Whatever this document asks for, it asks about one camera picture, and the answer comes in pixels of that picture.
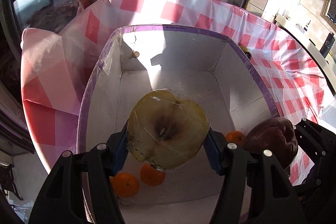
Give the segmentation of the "small orange mandarin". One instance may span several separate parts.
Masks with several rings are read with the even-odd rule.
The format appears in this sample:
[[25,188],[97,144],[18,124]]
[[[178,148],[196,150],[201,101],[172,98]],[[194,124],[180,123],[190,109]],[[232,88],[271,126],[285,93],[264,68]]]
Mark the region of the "small orange mandarin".
[[118,173],[110,177],[113,192],[120,198],[130,198],[139,191],[139,181],[135,176],[129,173]]
[[164,172],[154,169],[148,164],[145,164],[140,170],[140,178],[143,183],[148,186],[159,186],[164,182],[166,174]]

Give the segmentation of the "white box with purple rim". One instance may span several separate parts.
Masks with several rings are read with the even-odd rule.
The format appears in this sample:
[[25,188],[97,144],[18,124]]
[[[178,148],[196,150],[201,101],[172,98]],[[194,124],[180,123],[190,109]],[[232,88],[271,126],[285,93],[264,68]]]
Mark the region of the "white box with purple rim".
[[[279,116],[265,82],[230,38],[192,27],[128,26],[109,38],[87,83],[77,151],[121,131],[135,104],[159,89],[196,102],[223,134],[247,134]],[[160,186],[141,184],[136,196],[121,199],[120,210],[126,223],[209,223],[222,183],[201,149]]]

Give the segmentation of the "dark red shriveled fruit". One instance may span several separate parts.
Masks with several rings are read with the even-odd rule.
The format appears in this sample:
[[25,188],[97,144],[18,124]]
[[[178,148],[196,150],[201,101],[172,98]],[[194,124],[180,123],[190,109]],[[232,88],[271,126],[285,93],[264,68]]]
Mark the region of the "dark red shriveled fruit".
[[286,169],[298,153],[294,125],[286,118],[274,117],[256,125],[246,136],[243,148],[254,153],[268,149]]

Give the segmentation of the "halved yellow apple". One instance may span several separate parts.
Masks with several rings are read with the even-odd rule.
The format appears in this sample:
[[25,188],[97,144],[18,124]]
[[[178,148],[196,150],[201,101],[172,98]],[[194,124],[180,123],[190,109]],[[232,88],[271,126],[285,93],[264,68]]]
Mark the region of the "halved yellow apple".
[[209,131],[203,109],[168,90],[143,96],[127,122],[126,145],[135,159],[172,170],[192,159]]

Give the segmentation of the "orange mandarin with stem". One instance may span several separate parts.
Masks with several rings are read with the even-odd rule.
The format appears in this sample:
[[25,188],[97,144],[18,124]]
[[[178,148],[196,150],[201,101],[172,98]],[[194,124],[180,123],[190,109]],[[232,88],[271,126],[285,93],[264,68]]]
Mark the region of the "orange mandarin with stem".
[[225,139],[228,143],[235,143],[242,147],[245,142],[245,135],[240,131],[232,131],[225,135]]

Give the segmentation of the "yellow-green whole fruit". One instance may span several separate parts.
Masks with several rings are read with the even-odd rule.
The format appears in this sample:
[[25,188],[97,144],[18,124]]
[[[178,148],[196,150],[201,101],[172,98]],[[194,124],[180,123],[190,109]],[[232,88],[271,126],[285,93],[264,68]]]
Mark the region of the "yellow-green whole fruit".
[[250,53],[249,49],[243,45],[240,45],[239,48],[245,53],[246,57],[251,60],[252,54]]

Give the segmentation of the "red white checkered tablecloth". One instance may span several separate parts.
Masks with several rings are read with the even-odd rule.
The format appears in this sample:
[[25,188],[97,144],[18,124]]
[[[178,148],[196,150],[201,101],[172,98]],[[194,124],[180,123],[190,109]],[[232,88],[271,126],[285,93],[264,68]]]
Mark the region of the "red white checkered tablecloth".
[[79,108],[103,46],[119,27],[179,24],[211,30],[247,47],[252,64],[281,114],[319,122],[334,102],[317,63],[273,23],[215,0],[97,0],[59,34],[37,28],[22,33],[21,94],[38,157],[50,170],[65,150],[74,151]]

